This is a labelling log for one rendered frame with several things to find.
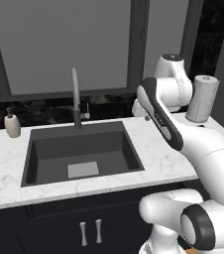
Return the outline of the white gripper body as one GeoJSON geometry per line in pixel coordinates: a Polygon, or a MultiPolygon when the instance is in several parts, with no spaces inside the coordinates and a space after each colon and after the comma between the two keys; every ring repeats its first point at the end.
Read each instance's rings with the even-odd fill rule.
{"type": "Polygon", "coordinates": [[[135,117],[148,117],[148,112],[142,107],[138,99],[134,100],[134,104],[132,107],[132,114],[135,117]]]}

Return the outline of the white paper towel roll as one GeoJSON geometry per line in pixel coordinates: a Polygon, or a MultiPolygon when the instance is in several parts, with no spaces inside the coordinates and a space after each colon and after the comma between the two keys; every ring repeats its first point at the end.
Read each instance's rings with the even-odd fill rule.
{"type": "Polygon", "coordinates": [[[205,123],[210,114],[220,81],[210,75],[197,75],[193,83],[193,96],[185,118],[193,123],[205,123]]]}

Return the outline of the grey tap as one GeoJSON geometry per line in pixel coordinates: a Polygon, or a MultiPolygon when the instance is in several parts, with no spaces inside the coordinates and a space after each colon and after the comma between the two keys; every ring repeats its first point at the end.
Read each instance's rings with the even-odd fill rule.
{"type": "Polygon", "coordinates": [[[71,70],[72,74],[72,85],[73,85],[73,118],[74,118],[74,127],[76,129],[80,129],[82,127],[82,120],[90,119],[90,112],[86,113],[80,112],[80,94],[79,94],[79,86],[78,86],[78,78],[76,69],[73,68],[71,70]]]}

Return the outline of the dark grey sink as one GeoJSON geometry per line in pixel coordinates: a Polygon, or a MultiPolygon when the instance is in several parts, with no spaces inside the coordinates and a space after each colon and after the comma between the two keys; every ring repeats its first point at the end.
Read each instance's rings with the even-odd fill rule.
{"type": "Polygon", "coordinates": [[[35,129],[22,187],[135,173],[143,169],[121,121],[35,129]]]}

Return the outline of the dark framed window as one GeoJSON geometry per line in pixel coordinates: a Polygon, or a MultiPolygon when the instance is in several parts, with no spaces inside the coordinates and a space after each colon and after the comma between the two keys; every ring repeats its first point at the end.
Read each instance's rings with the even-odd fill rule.
{"type": "Polygon", "coordinates": [[[135,91],[189,63],[204,0],[0,0],[0,102],[135,91]]]}

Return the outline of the dark cupboard door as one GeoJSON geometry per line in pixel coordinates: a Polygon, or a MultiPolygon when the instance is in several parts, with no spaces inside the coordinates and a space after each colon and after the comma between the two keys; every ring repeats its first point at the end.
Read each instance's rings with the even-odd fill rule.
{"type": "Polygon", "coordinates": [[[16,231],[25,254],[82,254],[82,227],[87,215],[63,215],[18,226],[16,231]]]}
{"type": "Polygon", "coordinates": [[[129,202],[122,205],[102,207],[91,219],[89,240],[91,254],[138,254],[152,231],[140,215],[139,204],[129,202]],[[96,219],[102,219],[102,243],[96,243],[96,219]]]}

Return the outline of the beige soap dispenser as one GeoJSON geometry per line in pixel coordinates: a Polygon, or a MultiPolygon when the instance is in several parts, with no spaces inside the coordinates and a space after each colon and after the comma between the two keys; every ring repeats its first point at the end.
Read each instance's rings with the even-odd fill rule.
{"type": "Polygon", "coordinates": [[[7,134],[10,138],[18,138],[21,135],[21,125],[18,117],[11,112],[12,107],[7,107],[7,115],[4,118],[4,124],[7,134]]]}

